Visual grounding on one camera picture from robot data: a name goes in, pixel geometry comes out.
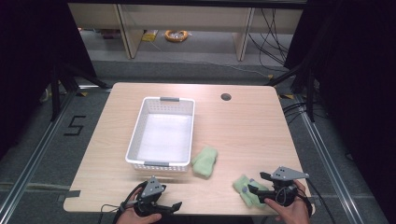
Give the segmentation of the yellow packet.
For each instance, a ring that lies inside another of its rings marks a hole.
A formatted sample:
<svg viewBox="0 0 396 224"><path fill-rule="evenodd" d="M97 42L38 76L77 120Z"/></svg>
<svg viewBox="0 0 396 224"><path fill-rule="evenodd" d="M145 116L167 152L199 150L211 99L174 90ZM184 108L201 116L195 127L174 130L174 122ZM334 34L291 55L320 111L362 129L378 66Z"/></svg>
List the yellow packet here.
<svg viewBox="0 0 396 224"><path fill-rule="evenodd" d="M157 30L147 30L143 33L141 40L147 42L153 42L158 34Z"/></svg>

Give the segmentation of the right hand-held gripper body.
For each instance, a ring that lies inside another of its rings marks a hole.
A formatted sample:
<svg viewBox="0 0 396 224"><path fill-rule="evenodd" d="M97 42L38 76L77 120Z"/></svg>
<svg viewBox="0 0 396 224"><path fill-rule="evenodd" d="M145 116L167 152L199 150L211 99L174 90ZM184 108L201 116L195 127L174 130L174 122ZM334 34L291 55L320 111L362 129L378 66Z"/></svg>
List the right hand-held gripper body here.
<svg viewBox="0 0 396 224"><path fill-rule="evenodd" d="M295 197L298 195L298 187L294 181L308 178L309 174L279 166L270 177L275 190L275 201L287 207L294 202Z"/></svg>

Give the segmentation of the aluminium floor rail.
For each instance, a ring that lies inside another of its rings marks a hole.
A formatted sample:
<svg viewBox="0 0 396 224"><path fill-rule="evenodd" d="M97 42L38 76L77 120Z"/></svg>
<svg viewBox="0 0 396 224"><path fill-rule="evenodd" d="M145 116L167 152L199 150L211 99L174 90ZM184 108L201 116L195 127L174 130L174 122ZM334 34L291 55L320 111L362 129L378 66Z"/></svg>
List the aluminium floor rail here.
<svg viewBox="0 0 396 224"><path fill-rule="evenodd" d="M316 124L311 120L306 112L302 114L304 125L313 140L315 148L319 154L319 157L324 165L326 173L328 174L334 191L343 206L346 216L350 224L363 224L363 219L358 207L349 193L347 186L337 170L335 163L333 162L332 156L329 150L324 144L322 137L318 131Z"/></svg>
<svg viewBox="0 0 396 224"><path fill-rule="evenodd" d="M19 201L21 200L21 196L23 195L47 149L49 148L50 142L55 136L55 133L58 130L61 122L63 121L65 110L73 101L75 95L75 91L70 91L65 95L64 100L61 103L59 114L53 119L53 121L49 123L49 126L41 137L38 145L35 147L35 150L24 166L21 174L12 185L7 197L3 200L2 206L0 207L0 224L7 224L11 218Z"/></svg>

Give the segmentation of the white plastic basket grey handles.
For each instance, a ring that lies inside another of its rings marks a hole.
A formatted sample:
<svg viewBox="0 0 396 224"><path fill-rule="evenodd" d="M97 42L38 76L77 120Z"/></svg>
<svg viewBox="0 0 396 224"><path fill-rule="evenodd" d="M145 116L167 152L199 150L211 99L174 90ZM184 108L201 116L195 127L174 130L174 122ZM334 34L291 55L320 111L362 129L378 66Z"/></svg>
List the white plastic basket grey handles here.
<svg viewBox="0 0 396 224"><path fill-rule="evenodd" d="M125 160L136 170L187 172L194 115L193 99L145 97Z"/></svg>

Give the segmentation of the black metal stand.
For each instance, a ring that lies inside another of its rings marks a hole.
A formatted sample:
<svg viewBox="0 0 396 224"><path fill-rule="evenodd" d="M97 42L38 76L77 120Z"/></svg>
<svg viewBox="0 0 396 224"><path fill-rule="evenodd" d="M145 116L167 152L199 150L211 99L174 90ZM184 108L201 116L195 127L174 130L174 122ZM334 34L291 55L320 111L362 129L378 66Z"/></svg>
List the black metal stand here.
<svg viewBox="0 0 396 224"><path fill-rule="evenodd" d="M307 116L309 117L311 122L314 122L314 82L315 77L313 74L313 70L311 69L311 65L306 62L302 62L292 69L290 69L285 74L280 77L272 78L267 86L274 87L275 85L283 82L289 77L295 77L293 83L290 86L290 89L293 93L301 93L303 89L306 89L306 100L305 106L307 109Z"/></svg>
<svg viewBox="0 0 396 224"><path fill-rule="evenodd" d="M51 121L55 121L61 113L61 100L59 83L67 92L76 92L79 86L75 77L82 77L92 84L102 89L109 89L110 86L96 77L95 71L84 72L70 63L56 63L50 71L50 87L52 93L52 116Z"/></svg>

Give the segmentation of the person's left hand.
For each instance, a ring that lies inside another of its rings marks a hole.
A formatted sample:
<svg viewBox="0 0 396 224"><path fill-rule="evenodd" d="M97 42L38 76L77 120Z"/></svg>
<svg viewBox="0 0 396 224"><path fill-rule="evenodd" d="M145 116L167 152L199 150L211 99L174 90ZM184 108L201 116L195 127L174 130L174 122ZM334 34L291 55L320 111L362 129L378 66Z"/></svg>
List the person's left hand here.
<svg viewBox="0 0 396 224"><path fill-rule="evenodd" d="M116 224L154 224L161 219L161 214L152 214L147 217L140 217L133 208L129 208L120 215Z"/></svg>

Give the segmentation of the person's right hand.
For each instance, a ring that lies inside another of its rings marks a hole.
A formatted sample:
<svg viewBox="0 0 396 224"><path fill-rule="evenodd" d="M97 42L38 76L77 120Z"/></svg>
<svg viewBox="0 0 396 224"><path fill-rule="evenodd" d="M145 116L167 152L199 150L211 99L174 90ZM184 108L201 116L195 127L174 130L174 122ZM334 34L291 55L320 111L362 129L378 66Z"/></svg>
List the person's right hand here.
<svg viewBox="0 0 396 224"><path fill-rule="evenodd" d="M264 202L278 212L276 221L284 221L286 224L310 224L310 217L305 201L305 186L298 180L294 180L294 184L299 189L299 195L294 198L294 202L287 206L281 206L271 199L265 199Z"/></svg>

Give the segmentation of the white shelf unit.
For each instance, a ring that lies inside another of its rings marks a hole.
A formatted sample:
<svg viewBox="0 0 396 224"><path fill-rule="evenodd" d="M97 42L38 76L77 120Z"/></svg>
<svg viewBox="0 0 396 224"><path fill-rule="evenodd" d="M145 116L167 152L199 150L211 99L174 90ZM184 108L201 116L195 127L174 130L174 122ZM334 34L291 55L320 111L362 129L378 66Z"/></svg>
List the white shelf unit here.
<svg viewBox="0 0 396 224"><path fill-rule="evenodd" d="M183 7L70 3L79 28L118 29L128 58L136 56L146 30L226 32L233 35L236 59L245 57L248 34L269 31L292 35L300 9L258 7Z"/></svg>

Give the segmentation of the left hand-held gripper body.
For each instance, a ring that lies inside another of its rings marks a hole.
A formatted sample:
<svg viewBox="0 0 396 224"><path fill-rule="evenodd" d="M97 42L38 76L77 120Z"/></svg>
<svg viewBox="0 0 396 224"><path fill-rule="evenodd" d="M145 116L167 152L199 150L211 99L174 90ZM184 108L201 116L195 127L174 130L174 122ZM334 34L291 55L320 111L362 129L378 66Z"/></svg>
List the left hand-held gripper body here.
<svg viewBox="0 0 396 224"><path fill-rule="evenodd" d="M155 176L152 176L145 182L143 189L137 194L134 204L134 210L140 217L147 217L152 215L156 209L165 210L162 205L158 205L157 201L165 190L165 185L162 185Z"/></svg>

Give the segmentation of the black curtain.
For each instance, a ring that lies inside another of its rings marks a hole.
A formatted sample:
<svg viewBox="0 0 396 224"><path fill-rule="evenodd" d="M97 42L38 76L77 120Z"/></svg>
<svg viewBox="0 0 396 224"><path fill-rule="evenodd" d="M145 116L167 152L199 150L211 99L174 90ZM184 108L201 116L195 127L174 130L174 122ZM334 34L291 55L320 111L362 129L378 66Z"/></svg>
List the black curtain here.
<svg viewBox="0 0 396 224"><path fill-rule="evenodd" d="M0 0L0 159L64 64L95 75L68 1Z"/></svg>
<svg viewBox="0 0 396 224"><path fill-rule="evenodd" d="M315 67L320 95L389 224L396 224L396 0L306 0L286 66L329 17Z"/></svg>

